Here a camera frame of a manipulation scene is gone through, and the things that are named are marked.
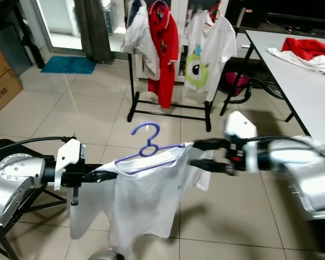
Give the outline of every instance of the hanger hook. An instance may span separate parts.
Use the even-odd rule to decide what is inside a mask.
[[[141,123],[138,126],[136,126],[132,130],[131,134],[132,135],[136,134],[137,130],[140,129],[141,127],[144,127],[144,126],[154,126],[155,127],[155,130],[156,130],[155,133],[151,137],[149,137],[147,139],[147,145],[145,145],[144,147],[142,147],[140,149],[140,152],[139,152],[140,156],[142,156],[142,157],[149,157],[149,156],[154,155],[157,152],[157,150],[159,150],[159,146],[158,145],[152,144],[152,139],[154,139],[159,134],[159,132],[160,132],[160,126],[157,123],[155,123],[155,122],[144,122],[144,123]],[[154,147],[154,151],[152,153],[150,153],[150,154],[144,154],[143,153],[144,149],[146,149],[148,147]]]

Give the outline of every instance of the red cloth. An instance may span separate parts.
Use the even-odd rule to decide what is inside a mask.
[[[282,51],[291,50],[298,57],[309,61],[315,56],[325,55],[325,43],[317,40],[297,40],[287,38],[284,42]]]
[[[149,7],[149,27],[160,59],[160,80],[148,79],[148,90],[157,94],[163,108],[170,108],[174,86],[174,62],[178,60],[178,31],[167,5],[155,1]]]

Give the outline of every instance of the teal doormat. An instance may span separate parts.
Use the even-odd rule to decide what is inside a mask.
[[[91,74],[96,62],[86,57],[53,56],[41,70],[42,73]]]

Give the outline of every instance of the white t-shirt with green monster print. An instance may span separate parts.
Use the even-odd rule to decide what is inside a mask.
[[[184,85],[208,92],[206,100],[212,101],[226,62],[236,56],[235,31],[224,16],[213,23],[204,10],[192,17],[184,37],[188,39]]]

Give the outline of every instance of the white shirt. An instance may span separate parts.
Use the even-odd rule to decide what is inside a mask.
[[[82,237],[101,210],[110,222],[110,245],[104,246],[113,246],[126,259],[138,237],[144,234],[169,237],[181,196],[194,185],[202,190],[209,187],[210,172],[188,165],[188,161],[209,158],[212,151],[204,152],[192,145],[186,143],[185,148],[175,147],[118,164],[112,161],[96,169],[116,172],[118,176],[102,183],[82,184],[79,205],[68,206],[72,239]],[[128,174],[173,159],[176,161],[170,165]]]
[[[309,69],[320,74],[325,74],[325,55],[315,56],[311,60],[307,61],[303,58],[298,57],[291,50],[279,51],[276,48],[269,48],[268,52],[281,58],[282,60],[285,60],[302,68]]]
[[[147,76],[152,80],[159,80],[159,56],[151,36],[147,4],[144,0],[130,0],[128,3],[129,14],[134,2],[139,2],[140,8],[134,15],[133,22],[126,29],[125,39],[120,51],[122,53],[142,54]]]
[[[206,100],[213,101],[226,62],[237,55],[235,31],[224,16],[213,23],[204,10],[192,17],[184,37],[188,39],[184,85],[207,91]]]

